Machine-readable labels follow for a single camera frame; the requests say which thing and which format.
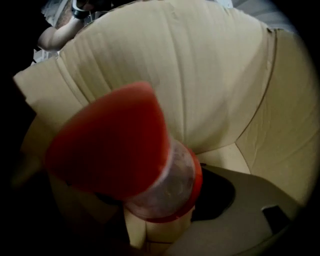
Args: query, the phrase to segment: cardboard flap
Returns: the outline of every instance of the cardboard flap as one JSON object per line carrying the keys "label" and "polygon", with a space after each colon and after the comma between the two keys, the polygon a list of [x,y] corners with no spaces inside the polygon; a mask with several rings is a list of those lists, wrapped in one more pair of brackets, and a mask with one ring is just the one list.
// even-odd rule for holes
{"label": "cardboard flap", "polygon": [[26,102],[37,116],[55,133],[88,102],[82,93],[76,94],[66,80],[55,58],[50,58],[19,72],[15,82],[26,96]]}
{"label": "cardboard flap", "polygon": [[256,115],[236,141],[253,175],[306,203],[317,177],[319,81],[298,35],[277,31],[274,70]]}

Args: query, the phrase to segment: clear plastic container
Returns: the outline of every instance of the clear plastic container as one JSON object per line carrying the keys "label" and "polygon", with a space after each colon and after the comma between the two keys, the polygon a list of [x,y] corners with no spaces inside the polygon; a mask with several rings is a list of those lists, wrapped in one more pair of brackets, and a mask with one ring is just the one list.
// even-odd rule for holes
{"label": "clear plastic container", "polygon": [[195,173],[189,150],[171,139],[169,156],[160,177],[146,191],[128,198],[124,205],[140,219],[161,222],[161,218],[174,215],[189,200]]}

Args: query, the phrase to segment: red rim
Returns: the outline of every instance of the red rim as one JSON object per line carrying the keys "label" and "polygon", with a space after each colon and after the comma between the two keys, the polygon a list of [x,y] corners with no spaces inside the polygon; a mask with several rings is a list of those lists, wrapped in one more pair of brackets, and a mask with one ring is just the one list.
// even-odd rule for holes
{"label": "red rim", "polygon": [[196,200],[200,194],[201,191],[201,186],[202,186],[202,170],[201,170],[201,165],[199,163],[199,160],[197,159],[196,155],[189,149],[187,148],[188,151],[190,152],[190,155],[193,159],[194,167],[195,167],[195,176],[194,176],[194,184],[192,188],[192,192],[190,195],[189,200],[182,206],[177,212],[174,214],[167,216],[167,217],[162,217],[162,218],[143,218],[146,222],[152,222],[152,223],[166,223],[166,222],[172,222],[183,215],[185,215],[187,212],[189,212],[192,207],[194,207]]}

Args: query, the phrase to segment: corrugated cardboard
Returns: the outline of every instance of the corrugated cardboard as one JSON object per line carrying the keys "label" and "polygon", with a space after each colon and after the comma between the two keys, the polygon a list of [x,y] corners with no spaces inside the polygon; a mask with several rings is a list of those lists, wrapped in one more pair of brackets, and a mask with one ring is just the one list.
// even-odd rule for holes
{"label": "corrugated cardboard", "polygon": [[267,86],[273,44],[263,23],[214,2],[137,2],[15,80],[55,132],[88,102],[148,81],[172,135],[200,153],[233,143],[248,125]]}
{"label": "corrugated cardboard", "polygon": [[276,34],[270,83],[236,144],[252,174],[305,204],[317,178],[319,81],[301,39],[283,30]]}
{"label": "corrugated cardboard", "polygon": [[200,163],[250,174],[250,169],[236,143],[196,155]]}

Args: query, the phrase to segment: beige cardboard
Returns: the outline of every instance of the beige cardboard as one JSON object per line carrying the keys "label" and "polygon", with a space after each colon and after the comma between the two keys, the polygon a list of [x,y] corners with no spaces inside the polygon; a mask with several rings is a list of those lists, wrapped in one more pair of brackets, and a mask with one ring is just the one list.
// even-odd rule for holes
{"label": "beige cardboard", "polygon": [[211,151],[197,154],[200,163],[221,167],[227,170],[250,174],[250,170],[235,143]]}
{"label": "beige cardboard", "polygon": [[265,97],[236,141],[252,174],[304,204],[319,157],[319,91],[312,62],[297,35],[277,31],[276,56]]}
{"label": "beige cardboard", "polygon": [[172,135],[196,153],[233,143],[268,82],[274,35],[258,20],[205,0],[137,2],[81,31],[58,59],[15,80],[57,132],[111,90],[151,83]]}
{"label": "beige cardboard", "polygon": [[149,242],[173,243],[191,224],[191,216],[194,209],[188,211],[182,217],[166,223],[146,222],[146,238]]}
{"label": "beige cardboard", "polygon": [[104,226],[100,224],[78,200],[74,189],[65,182],[49,175],[54,199],[68,228],[80,241],[94,241],[104,235]]}
{"label": "beige cardboard", "polygon": [[124,211],[124,220],[128,231],[130,245],[141,249],[146,242],[146,222],[129,212],[126,208]]}
{"label": "beige cardboard", "polygon": [[55,133],[37,115],[30,125],[20,150],[31,156],[38,156],[42,160]]}

